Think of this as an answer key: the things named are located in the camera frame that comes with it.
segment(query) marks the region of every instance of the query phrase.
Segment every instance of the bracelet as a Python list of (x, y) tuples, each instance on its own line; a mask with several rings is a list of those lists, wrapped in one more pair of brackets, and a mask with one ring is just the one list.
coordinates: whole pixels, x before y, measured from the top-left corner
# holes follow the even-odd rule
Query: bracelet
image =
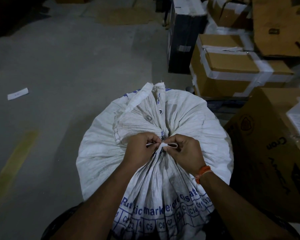
[(200, 184), (199, 179), (201, 178), (202, 175), (204, 175), (207, 172), (212, 172), (211, 167), (210, 166), (203, 166), (199, 169), (199, 174), (197, 174), (195, 176), (195, 181), (197, 182), (197, 184)]

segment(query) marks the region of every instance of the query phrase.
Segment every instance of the concrete floor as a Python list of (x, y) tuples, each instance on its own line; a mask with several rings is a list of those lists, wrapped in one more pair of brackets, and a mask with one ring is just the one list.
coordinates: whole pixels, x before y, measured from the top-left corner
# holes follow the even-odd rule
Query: concrete floor
[[(0, 38), (0, 171), (25, 131), (40, 133), (0, 201), (0, 239), (40, 239), (53, 219), (82, 201), (78, 148), (112, 100), (146, 82), (192, 85), (189, 75), (167, 73), (168, 31), (159, 23), (104, 26), (87, 14), (91, 5), (48, 0), (50, 18)], [(28, 95), (7, 100), (25, 87)]]

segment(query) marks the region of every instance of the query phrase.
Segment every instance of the person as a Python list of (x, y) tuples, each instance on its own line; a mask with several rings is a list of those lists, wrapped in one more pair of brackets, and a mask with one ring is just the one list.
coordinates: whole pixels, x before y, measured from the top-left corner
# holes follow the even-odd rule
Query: person
[[(163, 149), (187, 173), (196, 176), (200, 169), (206, 166), (200, 143), (194, 138), (176, 134), (164, 142), (178, 144), (177, 149), (172, 147)], [(123, 161), (116, 170), (86, 202), (75, 209), (67, 221), (58, 227), (54, 225), (55, 233), (46, 239), (107, 239), (130, 179), (150, 160), (160, 144), (160, 138), (150, 132), (131, 136)], [(296, 239), (232, 190), (213, 171), (208, 170), (202, 174), (199, 182), (234, 240)]]

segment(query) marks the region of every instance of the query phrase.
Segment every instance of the circular logo on box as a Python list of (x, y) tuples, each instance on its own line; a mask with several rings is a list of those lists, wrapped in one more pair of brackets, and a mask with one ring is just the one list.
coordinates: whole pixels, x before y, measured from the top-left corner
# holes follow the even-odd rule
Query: circular logo on box
[(244, 114), (240, 117), (240, 129), (246, 134), (250, 135), (254, 129), (254, 120), (253, 118), (248, 115)]

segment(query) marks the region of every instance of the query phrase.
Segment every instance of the woven plastic bag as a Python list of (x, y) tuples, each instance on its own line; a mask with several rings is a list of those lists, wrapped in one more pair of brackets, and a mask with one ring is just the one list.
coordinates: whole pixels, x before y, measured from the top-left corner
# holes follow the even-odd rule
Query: woven plastic bag
[[(174, 134), (200, 142), (207, 165), (229, 184), (233, 170), (230, 139), (206, 101), (189, 92), (147, 83), (113, 101), (85, 133), (77, 169), (87, 200), (122, 162), (127, 138), (153, 132), (161, 139)], [(160, 239), (189, 239), (209, 220), (213, 204), (202, 186), (164, 151), (130, 180), (112, 225), (122, 239), (158, 232)]]

